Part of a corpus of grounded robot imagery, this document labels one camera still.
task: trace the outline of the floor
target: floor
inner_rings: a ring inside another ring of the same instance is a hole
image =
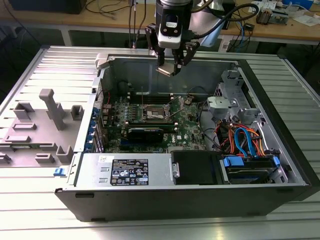
[[[61,33],[52,29],[29,29],[31,34],[42,45],[64,45]],[[14,86],[20,75],[24,72],[33,56],[37,53],[40,46],[22,28],[17,28],[17,38],[9,36],[0,41],[0,102],[2,102],[10,89]],[[104,33],[102,41],[100,32],[72,31],[72,40],[75,46],[81,47],[128,47],[128,34],[126,33]],[[201,51],[217,51],[220,40],[211,47],[201,47]],[[147,41],[141,39],[138,48],[147,48]],[[306,66],[311,66],[312,47],[296,44],[279,44],[268,42],[250,42],[248,47],[241,49],[231,49],[231,52],[239,53],[259,53],[259,54],[282,54],[294,65],[302,74]],[[305,74],[305,79],[320,93],[320,57],[318,56],[313,67]]]

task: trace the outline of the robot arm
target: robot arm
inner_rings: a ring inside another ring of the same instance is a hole
[[[148,42],[149,49],[154,51],[158,57],[157,71],[166,76],[175,76],[180,71],[182,66],[186,66],[196,54],[200,43],[197,41],[202,39],[219,28],[225,20],[228,21],[241,21],[255,16],[259,9],[256,5],[248,3],[235,7],[232,11],[228,12],[224,17],[216,22],[217,17],[213,16],[214,13],[210,8],[209,16],[215,20],[209,21],[215,25],[203,34],[195,34],[191,29],[192,14],[209,8],[209,5],[218,4],[220,0],[208,0],[201,2],[197,8],[193,8],[193,0],[157,0],[156,1],[156,24],[152,23],[145,28],[145,34]],[[230,16],[241,8],[253,7],[255,13],[244,17],[242,19],[230,18]],[[197,18],[196,25],[201,26],[205,24],[203,18]],[[171,49],[174,58],[174,64],[165,61],[165,49]]]

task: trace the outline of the circuit board on desk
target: circuit board on desk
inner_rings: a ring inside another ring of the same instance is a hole
[[[205,141],[197,124],[196,103],[185,105],[185,99],[180,96],[164,104],[160,104],[159,101],[150,104],[147,99],[145,101],[146,103],[142,105],[120,98],[109,104],[108,111],[104,110],[107,114],[103,117],[105,139],[107,139],[105,153],[205,150]],[[161,131],[163,138],[160,142],[130,142],[126,134],[132,129]]]

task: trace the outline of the motherboard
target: motherboard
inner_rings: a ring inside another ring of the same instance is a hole
[[[103,106],[105,153],[205,150],[196,103],[183,96],[132,96]]]

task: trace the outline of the wooden table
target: wooden table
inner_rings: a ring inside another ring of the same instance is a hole
[[[237,4],[250,3],[251,0],[237,0]],[[115,0],[100,0],[100,4],[117,3]],[[98,13],[92,13],[84,9],[80,14],[66,13],[48,13],[48,12],[33,12],[33,11],[14,11],[10,4],[7,3],[14,16],[21,21],[26,27],[58,29],[62,33],[62,37],[66,46],[72,46],[72,40],[69,31],[94,31],[94,32],[113,32],[113,33],[128,33],[129,8],[124,8],[116,12],[116,19],[103,16]],[[121,2],[116,6],[106,7],[105,10],[111,11],[127,6],[127,1]],[[96,3],[92,3],[89,9],[97,11]],[[312,6],[311,11],[320,11],[320,6]],[[144,15],[144,5],[137,5],[136,14],[136,30],[141,23]],[[155,22],[155,5],[147,4],[147,15],[142,25],[141,33],[143,34],[144,27]],[[248,23],[255,25],[251,40],[259,42],[275,42],[275,43],[291,43],[316,45],[320,41],[320,24],[315,26],[306,26],[302,23],[289,19],[287,25],[256,24],[256,18],[253,17],[247,20]],[[0,26],[17,27],[19,24],[10,16],[2,0],[0,1]],[[239,34],[236,24],[232,22],[228,30],[222,30],[219,38],[222,39],[220,51],[225,50],[226,43],[235,39]]]

